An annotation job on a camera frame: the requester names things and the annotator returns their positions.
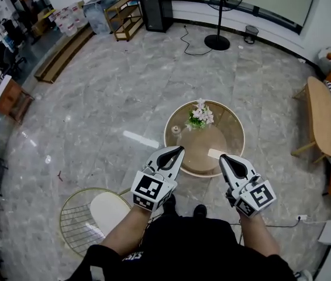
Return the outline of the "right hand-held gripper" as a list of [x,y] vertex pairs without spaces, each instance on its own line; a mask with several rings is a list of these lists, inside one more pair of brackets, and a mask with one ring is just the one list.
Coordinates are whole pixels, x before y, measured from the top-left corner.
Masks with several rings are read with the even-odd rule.
[[222,154],[219,157],[219,166],[229,185],[226,197],[230,205],[246,217],[255,216],[277,199],[270,182],[264,180],[260,174],[255,174],[253,165],[247,159]]

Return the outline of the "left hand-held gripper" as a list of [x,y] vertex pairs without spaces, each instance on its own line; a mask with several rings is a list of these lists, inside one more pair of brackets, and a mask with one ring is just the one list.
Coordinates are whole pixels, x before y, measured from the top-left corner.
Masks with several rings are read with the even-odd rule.
[[162,206],[177,186],[175,179],[184,156],[182,146],[164,147],[152,153],[131,186],[133,203],[150,212]]

